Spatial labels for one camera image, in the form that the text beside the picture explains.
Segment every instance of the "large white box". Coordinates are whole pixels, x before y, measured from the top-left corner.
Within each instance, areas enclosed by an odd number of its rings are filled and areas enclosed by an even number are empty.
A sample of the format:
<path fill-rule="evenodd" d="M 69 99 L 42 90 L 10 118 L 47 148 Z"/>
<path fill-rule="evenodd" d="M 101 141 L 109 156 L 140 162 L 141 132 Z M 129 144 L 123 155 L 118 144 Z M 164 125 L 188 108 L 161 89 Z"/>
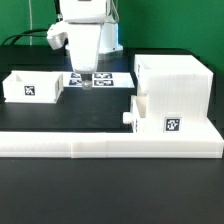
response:
<path fill-rule="evenodd" d="M 58 72 L 12 71 L 3 81 L 5 102 L 56 103 L 63 91 Z"/>
<path fill-rule="evenodd" d="M 136 55 L 135 73 L 143 132 L 163 133 L 167 119 L 178 120 L 185 133 L 207 122 L 213 73 L 195 57 Z"/>

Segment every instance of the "white platform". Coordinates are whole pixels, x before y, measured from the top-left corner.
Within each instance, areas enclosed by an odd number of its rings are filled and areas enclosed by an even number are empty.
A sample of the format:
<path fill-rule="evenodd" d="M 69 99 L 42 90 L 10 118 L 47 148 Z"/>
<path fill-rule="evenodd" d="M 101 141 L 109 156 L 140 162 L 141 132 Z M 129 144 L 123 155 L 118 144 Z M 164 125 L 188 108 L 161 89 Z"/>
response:
<path fill-rule="evenodd" d="M 223 139 L 211 125 L 192 135 L 0 132 L 0 157 L 221 158 Z"/>

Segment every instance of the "green wall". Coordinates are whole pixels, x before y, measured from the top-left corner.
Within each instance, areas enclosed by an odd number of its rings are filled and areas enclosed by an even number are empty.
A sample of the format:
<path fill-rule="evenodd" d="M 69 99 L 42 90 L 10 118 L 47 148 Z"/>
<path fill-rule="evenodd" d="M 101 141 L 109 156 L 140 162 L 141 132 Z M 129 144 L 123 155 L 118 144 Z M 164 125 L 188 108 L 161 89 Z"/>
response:
<path fill-rule="evenodd" d="M 0 0 L 0 41 L 29 29 L 28 0 Z M 33 28 L 55 22 L 53 0 L 32 0 Z M 183 48 L 224 75 L 224 0 L 120 0 L 125 47 Z M 18 42 L 29 44 L 28 38 Z M 34 44 L 46 44 L 34 39 Z"/>

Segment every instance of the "black tabletop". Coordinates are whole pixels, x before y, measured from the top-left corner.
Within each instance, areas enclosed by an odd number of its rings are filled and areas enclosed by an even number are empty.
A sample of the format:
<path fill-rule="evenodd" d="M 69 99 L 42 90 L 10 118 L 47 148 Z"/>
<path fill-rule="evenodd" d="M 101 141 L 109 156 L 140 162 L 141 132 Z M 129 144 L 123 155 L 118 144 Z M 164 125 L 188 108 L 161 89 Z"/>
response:
<path fill-rule="evenodd" d="M 46 47 L 0 48 L 1 79 L 20 68 L 69 71 L 63 54 Z M 130 71 L 131 55 L 101 63 L 99 70 Z M 4 116 L 13 111 L 3 100 L 0 106 Z M 0 159 L 0 223 L 223 222 L 221 159 Z"/>
<path fill-rule="evenodd" d="M 98 72 L 129 72 L 134 83 L 134 54 L 190 54 L 179 49 L 129 49 L 122 56 L 107 58 L 98 63 Z M 72 71 L 70 58 L 63 49 L 49 47 L 0 47 L 0 81 L 12 70 Z M 1 131 L 54 131 L 54 132 L 130 132 L 122 114 L 130 111 L 131 95 L 136 88 L 64 88 L 57 104 L 4 103 L 0 89 Z"/>

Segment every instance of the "small white box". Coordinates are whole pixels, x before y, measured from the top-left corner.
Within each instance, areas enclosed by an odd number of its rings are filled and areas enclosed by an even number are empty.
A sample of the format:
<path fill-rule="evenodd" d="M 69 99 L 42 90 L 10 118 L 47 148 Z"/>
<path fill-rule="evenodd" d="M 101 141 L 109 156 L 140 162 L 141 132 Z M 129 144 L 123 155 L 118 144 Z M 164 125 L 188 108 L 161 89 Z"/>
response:
<path fill-rule="evenodd" d="M 56 103 L 63 91 L 59 72 L 12 71 L 3 81 L 5 102 Z"/>

